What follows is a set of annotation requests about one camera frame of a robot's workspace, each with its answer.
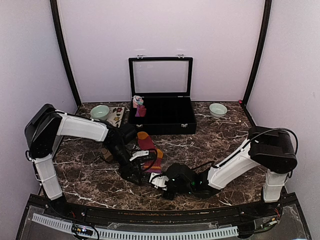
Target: glass panel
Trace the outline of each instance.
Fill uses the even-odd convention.
[[[138,93],[185,93],[188,61],[134,61],[134,87]]]

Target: marble table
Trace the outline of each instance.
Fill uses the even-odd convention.
[[[89,117],[100,103],[84,103],[77,115]],[[122,122],[127,122],[128,102],[108,102],[110,107],[126,107]],[[162,170],[172,163],[190,168],[214,160],[219,163],[232,153],[248,134],[250,123],[237,102],[223,102],[225,117],[214,119],[211,102],[193,102],[197,120],[196,134],[151,136],[164,153]],[[257,166],[230,182],[219,194],[208,199],[179,195],[174,200],[161,197],[161,191],[149,185],[138,186],[123,180],[116,162],[101,158],[102,143],[66,136],[53,160],[62,190],[70,203],[123,210],[196,210],[234,206],[259,201],[266,169]],[[199,168],[203,171],[209,166]]]

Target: black box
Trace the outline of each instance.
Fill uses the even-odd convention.
[[[149,135],[195,134],[191,104],[192,57],[129,58],[132,97],[143,97],[144,117],[131,100],[128,122]]]

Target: white cylinder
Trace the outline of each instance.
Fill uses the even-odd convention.
[[[268,169],[263,187],[264,202],[272,203],[279,200],[281,190],[286,183],[287,175],[287,173],[279,174]]]
[[[36,170],[39,175],[44,191],[50,200],[55,200],[62,196],[62,190],[58,182],[57,173],[52,162],[52,155],[34,160]]]

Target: black frame pole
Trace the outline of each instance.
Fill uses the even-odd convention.
[[[264,45],[265,45],[267,30],[268,30],[268,24],[269,24],[270,12],[271,12],[271,4],[272,4],[272,0],[265,0],[265,2],[264,2],[264,11],[263,11],[262,24],[261,24],[261,29],[260,29],[258,45],[256,47],[256,52],[255,52],[255,56],[254,56],[254,61],[253,61],[248,85],[246,86],[246,90],[245,90],[243,100],[242,100],[242,104],[244,104],[244,106],[246,106],[248,104],[250,94],[252,92],[252,89],[254,87],[254,83],[256,80],[261,56],[262,56]]]
[[[68,54],[67,54],[67,49],[65,45],[65,40],[62,32],[62,27],[61,27],[61,22],[60,22],[60,17],[59,17],[59,11],[58,11],[58,3],[57,0],[50,0],[51,4],[51,11],[52,11],[52,18],[53,18],[53,23],[54,23],[54,28],[55,28],[55,34],[56,38],[59,44],[59,49],[65,69],[66,76],[69,81],[69,85],[73,94],[73,98],[75,100],[75,103],[78,107],[81,105],[81,99],[79,96],[79,92],[76,86],[76,82],[74,79],[74,76],[72,74]]]

